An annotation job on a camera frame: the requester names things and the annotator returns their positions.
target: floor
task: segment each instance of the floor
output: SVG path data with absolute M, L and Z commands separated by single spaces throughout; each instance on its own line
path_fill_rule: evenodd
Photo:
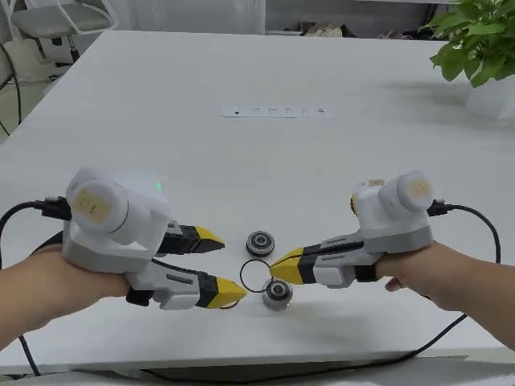
M 22 94 L 22 115 L 26 117 L 32 109 L 43 99 L 43 92 L 50 83 L 23 84 Z M 0 121 L 9 133 L 16 130 L 18 126 L 18 104 L 16 89 L 14 85 L 8 84 L 0 91 Z M 0 126 L 0 143 L 7 138 L 7 134 Z

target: white pot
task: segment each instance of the white pot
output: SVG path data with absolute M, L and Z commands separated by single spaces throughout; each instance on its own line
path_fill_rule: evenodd
M 472 88 L 467 109 L 485 118 L 515 118 L 515 75 Z

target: white chair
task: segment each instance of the white chair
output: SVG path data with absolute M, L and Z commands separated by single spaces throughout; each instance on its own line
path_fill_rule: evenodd
M 108 0 L 77 0 L 71 4 L 56 0 L 54 6 L 14 10 L 16 1 L 10 3 L 12 24 L 33 38 L 51 39 L 55 45 L 61 45 L 63 37 L 68 38 L 73 62 L 80 57 L 74 35 L 95 34 L 118 25 Z

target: potted plant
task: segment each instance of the potted plant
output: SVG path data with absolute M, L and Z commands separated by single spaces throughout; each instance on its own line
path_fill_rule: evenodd
M 460 0 L 426 27 L 449 38 L 431 61 L 448 81 L 465 72 L 467 107 L 484 117 L 515 117 L 515 0 Z

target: table surface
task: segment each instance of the table surface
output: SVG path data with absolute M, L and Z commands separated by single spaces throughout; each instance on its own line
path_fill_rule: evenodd
M 480 209 L 515 263 L 513 123 L 464 108 L 463 79 L 446 83 L 428 57 L 440 43 L 366 39 L 104 33 L 0 148 L 0 212 L 63 194 L 83 165 L 159 175 L 181 224 L 227 248 L 176 264 L 237 280 L 246 237 L 274 235 L 270 261 L 350 233 L 355 184 L 424 170 L 438 197 Z M 224 105 L 323 106 L 333 119 L 228 119 Z M 488 229 L 468 214 L 432 220 L 438 240 L 493 260 Z M 2 238 L 5 265 L 60 229 L 25 211 Z M 267 279 L 260 265 L 249 284 Z M 249 294 L 230 311 L 164 312 L 99 302 L 27 334 L 46 371 L 371 359 L 421 346 L 457 314 L 384 282 L 295 287 L 271 314 Z M 501 345 L 473 321 L 430 355 Z M 0 371 L 27 370 L 18 343 Z

